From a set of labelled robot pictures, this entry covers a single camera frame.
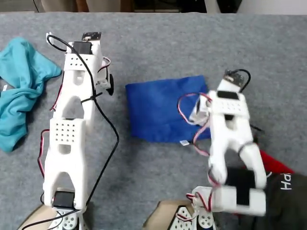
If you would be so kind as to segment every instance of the black strap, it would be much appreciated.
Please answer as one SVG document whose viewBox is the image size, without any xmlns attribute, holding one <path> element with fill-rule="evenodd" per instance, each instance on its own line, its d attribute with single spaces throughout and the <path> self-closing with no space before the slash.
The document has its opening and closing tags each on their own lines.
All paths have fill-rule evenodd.
<svg viewBox="0 0 307 230">
<path fill-rule="evenodd" d="M 98 94 L 95 94 L 87 99 L 84 99 L 83 101 L 81 101 L 81 103 L 83 102 L 87 102 L 87 101 L 90 101 L 90 100 L 94 100 L 96 97 L 100 96 L 102 94 L 102 92 L 98 93 Z"/>
</svg>

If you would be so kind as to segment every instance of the gray felt surface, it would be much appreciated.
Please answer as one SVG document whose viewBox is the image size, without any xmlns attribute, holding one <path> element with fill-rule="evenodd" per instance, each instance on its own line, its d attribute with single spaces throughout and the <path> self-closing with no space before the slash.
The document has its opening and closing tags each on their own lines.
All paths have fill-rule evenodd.
<svg viewBox="0 0 307 230">
<path fill-rule="evenodd" d="M 307 17 L 0 14 L 0 50 L 15 36 L 23 36 L 62 66 L 63 53 L 45 41 L 48 31 L 67 41 L 80 40 L 83 32 L 101 31 L 103 55 L 112 59 L 115 93 L 98 101 L 121 141 L 92 199 L 94 230 L 140 229 L 159 200 L 184 198 L 194 187 L 208 185 L 207 159 L 194 150 L 130 137 L 125 85 L 131 82 L 204 74 L 215 89 L 226 68 L 248 69 L 252 81 L 245 96 L 251 122 L 266 131 L 260 147 L 307 173 Z M 1 230 L 15 230 L 40 203 L 39 134 L 48 127 L 48 108 L 60 82 L 57 78 L 47 83 L 46 93 L 28 116 L 29 133 L 20 147 L 0 153 Z M 95 134 L 86 145 L 90 187 L 114 143 L 114 134 L 97 112 Z M 236 229 L 233 216 L 223 214 L 220 221 L 224 229 Z"/>
</svg>

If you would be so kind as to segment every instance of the white tag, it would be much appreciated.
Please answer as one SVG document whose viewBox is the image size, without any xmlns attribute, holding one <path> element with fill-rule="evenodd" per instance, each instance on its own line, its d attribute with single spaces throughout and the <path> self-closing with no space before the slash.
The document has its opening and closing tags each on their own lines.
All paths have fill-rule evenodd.
<svg viewBox="0 0 307 230">
<path fill-rule="evenodd" d="M 189 144 L 190 144 L 187 140 L 181 140 L 180 143 L 181 143 L 183 146 L 186 146 L 186 145 L 189 145 Z"/>
</svg>

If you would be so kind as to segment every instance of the teal fabric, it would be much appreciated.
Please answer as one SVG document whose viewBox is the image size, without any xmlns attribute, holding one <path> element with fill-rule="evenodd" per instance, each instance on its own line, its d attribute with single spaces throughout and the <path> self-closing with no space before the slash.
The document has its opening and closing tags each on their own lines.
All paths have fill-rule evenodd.
<svg viewBox="0 0 307 230">
<path fill-rule="evenodd" d="M 0 96 L 0 149 L 12 151 L 26 135 L 26 113 L 42 94 L 44 82 L 60 74 L 57 65 L 21 37 L 11 40 L 0 52 L 0 77 L 14 87 Z"/>
</svg>

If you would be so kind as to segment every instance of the black wire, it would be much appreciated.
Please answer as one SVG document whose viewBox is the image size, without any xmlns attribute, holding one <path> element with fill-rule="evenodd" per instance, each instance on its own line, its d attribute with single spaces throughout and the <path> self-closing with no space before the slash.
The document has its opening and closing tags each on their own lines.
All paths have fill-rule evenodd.
<svg viewBox="0 0 307 230">
<path fill-rule="evenodd" d="M 38 10 L 38 7 L 37 7 L 37 5 L 36 5 L 36 3 L 35 3 L 35 0 L 33 0 L 33 3 L 34 3 L 34 5 L 35 5 L 35 8 L 36 8 L 37 12 L 39 13 L 39 10 Z"/>
<path fill-rule="evenodd" d="M 43 223 L 47 223 L 47 222 L 54 221 L 54 220 L 57 220 L 57 219 L 66 217 L 66 216 L 68 216 L 68 215 L 70 215 L 70 214 L 72 214 L 72 213 L 78 212 L 78 211 L 80 211 L 80 210 L 76 209 L 76 210 L 73 210 L 73 211 L 71 211 L 71 212 L 65 213 L 65 214 L 63 214 L 63 215 L 61 215 L 61 216 L 59 216 L 59 217 L 54 217 L 54 218 L 50 218 L 50 219 L 45 219 L 45 220 L 38 221 L 38 222 L 35 222 L 35 223 L 32 223 L 32 224 L 28 224 L 28 225 L 24 226 L 21 230 L 25 230 L 25 229 L 27 229 L 27 228 L 29 228 L 29 227 L 32 227 L 32 226 L 35 226 L 35 225 L 39 225 L 39 224 L 43 224 Z"/>
<path fill-rule="evenodd" d="M 54 226 L 54 227 L 52 227 L 52 228 L 50 228 L 50 229 L 47 229 L 47 230 L 53 230 L 53 229 L 56 229 L 61 223 L 63 222 L 63 217 L 62 217 L 62 219 L 61 219 L 61 221 L 59 222 L 59 224 L 58 225 L 56 225 L 56 226 Z"/>
<path fill-rule="evenodd" d="M 99 112 L 101 113 L 101 115 L 105 118 L 105 120 L 106 120 L 106 121 L 109 123 L 109 125 L 112 127 L 112 129 L 113 129 L 113 131 L 114 131 L 114 133 L 115 133 L 115 135 L 116 135 L 116 139 L 117 139 L 117 140 L 116 140 L 116 143 L 115 143 L 115 145 L 114 145 L 114 147 L 113 147 L 113 149 L 112 149 L 112 151 L 111 151 L 109 157 L 107 158 L 107 160 L 106 160 L 106 162 L 105 162 L 104 167 L 102 168 L 102 170 L 101 170 L 101 172 L 100 172 L 100 174 L 99 174 L 99 176 L 98 176 L 98 178 L 97 178 L 97 180 L 96 180 L 96 183 L 95 183 L 95 185 L 94 185 L 94 187 L 93 187 L 93 189 L 92 189 L 92 191 L 91 191 L 91 194 L 90 194 L 90 196 L 89 196 L 88 199 L 87 199 L 86 205 L 88 205 L 88 204 L 90 203 L 91 198 L 92 198 L 92 196 L 93 196 L 93 194 L 94 194 L 94 192 L 95 192 L 95 189 L 97 188 L 97 185 L 98 185 L 98 183 L 99 183 L 99 181 L 100 181 L 100 178 L 102 177 L 102 174 L 103 174 L 104 171 L 106 170 L 106 167 L 107 167 L 107 165 L 109 164 L 109 161 L 111 160 L 111 158 L 112 158 L 112 156 L 113 156 L 113 154 L 114 154 L 114 152 L 115 152 L 115 150 L 116 150 L 116 148 L 117 148 L 117 146 L 118 146 L 118 143 L 119 143 L 119 135 L 118 135 L 118 132 L 117 132 L 116 128 L 114 127 L 114 125 L 112 124 L 112 122 L 108 119 L 108 117 L 104 114 L 104 112 L 102 111 L 102 109 L 101 109 L 100 106 L 98 105 L 96 99 L 94 99 L 94 103 L 96 104 L 97 109 L 99 110 Z"/>
<path fill-rule="evenodd" d="M 230 75 L 235 74 L 235 73 L 238 73 L 238 72 L 245 72 L 245 73 L 247 73 L 247 75 L 248 75 L 248 80 L 246 81 L 246 83 L 243 85 L 243 87 L 242 87 L 242 88 L 240 89 L 240 91 L 239 91 L 239 92 L 243 92 L 243 90 L 247 87 L 247 85 L 249 84 L 249 82 L 250 82 L 250 80 L 251 80 L 251 74 L 250 74 L 250 72 L 247 71 L 246 69 L 236 69 L 236 70 L 232 71 L 232 72 L 230 73 Z"/>
<path fill-rule="evenodd" d="M 60 47 L 58 47 L 58 46 L 52 44 L 52 43 L 50 42 L 50 40 L 49 40 L 50 37 L 53 37 L 53 38 L 58 38 L 58 37 L 55 37 L 55 36 L 53 36 L 53 35 L 51 35 L 51 34 L 49 34 L 49 35 L 47 36 L 47 41 L 49 42 L 49 44 L 50 44 L 52 47 L 54 47 L 55 49 L 57 49 L 57 50 L 59 50 L 59 51 L 66 52 L 66 49 L 62 49 L 62 48 L 60 48 Z"/>
<path fill-rule="evenodd" d="M 40 202 L 41 202 L 42 204 L 44 204 L 44 202 L 43 202 L 43 195 L 44 195 L 44 192 L 42 193 L 42 195 L 40 195 Z M 52 227 L 52 228 L 47 229 L 47 230 L 53 230 L 53 229 L 57 228 L 62 222 L 63 222 L 63 218 L 62 218 L 62 220 L 60 221 L 60 223 L 59 223 L 57 226 Z"/>
<path fill-rule="evenodd" d="M 112 123 L 112 122 L 108 119 L 108 117 L 104 114 L 104 112 L 102 111 L 102 109 L 100 108 L 100 106 L 99 106 L 99 104 L 98 104 L 98 102 L 97 102 L 97 100 L 96 100 L 98 94 L 96 94 L 93 75 L 92 75 L 90 69 L 88 68 L 86 62 L 83 60 L 83 58 L 80 56 L 80 54 L 78 53 L 77 50 L 75 50 L 71 45 L 69 45 L 69 44 L 68 44 L 67 42 L 65 42 L 64 40 L 62 40 L 62 39 L 60 39 L 60 38 L 58 38 L 58 37 L 56 37 L 56 36 L 54 36 L 54 35 L 48 35 L 48 36 L 47 36 L 47 41 L 48 41 L 50 44 L 51 44 L 51 42 L 50 42 L 50 40 L 49 40 L 50 37 L 52 37 L 52 38 L 58 40 L 59 42 L 63 43 L 63 44 L 66 45 L 68 48 L 70 48 L 70 49 L 77 55 L 77 57 L 80 59 L 80 61 L 84 64 L 84 67 L 85 67 L 86 70 L 88 71 L 88 73 L 89 73 L 89 75 L 90 75 L 90 78 L 91 78 L 92 93 L 93 93 L 91 99 L 94 101 L 94 103 L 95 103 L 95 105 L 96 105 L 98 111 L 101 113 L 101 115 L 104 117 L 104 119 L 109 123 L 109 125 L 110 125 L 111 128 L 113 129 L 113 131 L 114 131 L 114 133 L 115 133 L 115 135 L 116 135 L 116 139 L 117 139 L 117 140 L 116 140 L 116 143 L 115 143 L 115 145 L 114 145 L 114 147 L 113 147 L 113 149 L 111 150 L 111 152 L 110 152 L 110 154 L 109 154 L 109 157 L 107 158 L 107 160 L 106 160 L 106 162 L 105 162 L 105 164 L 104 164 L 104 166 L 103 166 L 103 168 L 102 168 L 102 170 L 101 170 L 101 172 L 100 172 L 100 174 L 99 174 L 99 176 L 98 176 L 98 178 L 97 178 L 97 180 L 96 180 L 96 182 L 95 182 L 95 185 L 94 185 L 94 187 L 93 187 L 93 189 L 92 189 L 92 191 L 91 191 L 91 193 L 90 193 L 90 195 L 89 195 L 89 198 L 88 198 L 87 201 L 86 201 L 86 205 L 88 205 L 89 202 L 90 202 L 90 200 L 91 200 L 91 198 L 92 198 L 92 196 L 93 196 L 93 194 L 94 194 L 94 192 L 95 192 L 95 190 L 96 190 L 96 188 L 97 188 L 97 186 L 98 186 L 98 184 L 99 184 L 99 181 L 100 181 L 100 179 L 101 179 L 103 173 L 104 173 L 105 170 L 106 170 L 106 167 L 108 166 L 108 164 L 109 164 L 109 162 L 110 162 L 110 160 L 111 160 L 111 158 L 112 158 L 112 156 L 113 156 L 113 154 L 114 154 L 114 152 L 115 152 L 115 150 L 116 150 L 116 148 L 117 148 L 117 146 L 118 146 L 118 143 L 119 143 L 119 134 L 118 134 L 116 128 L 114 127 L 113 123 Z"/>
</svg>

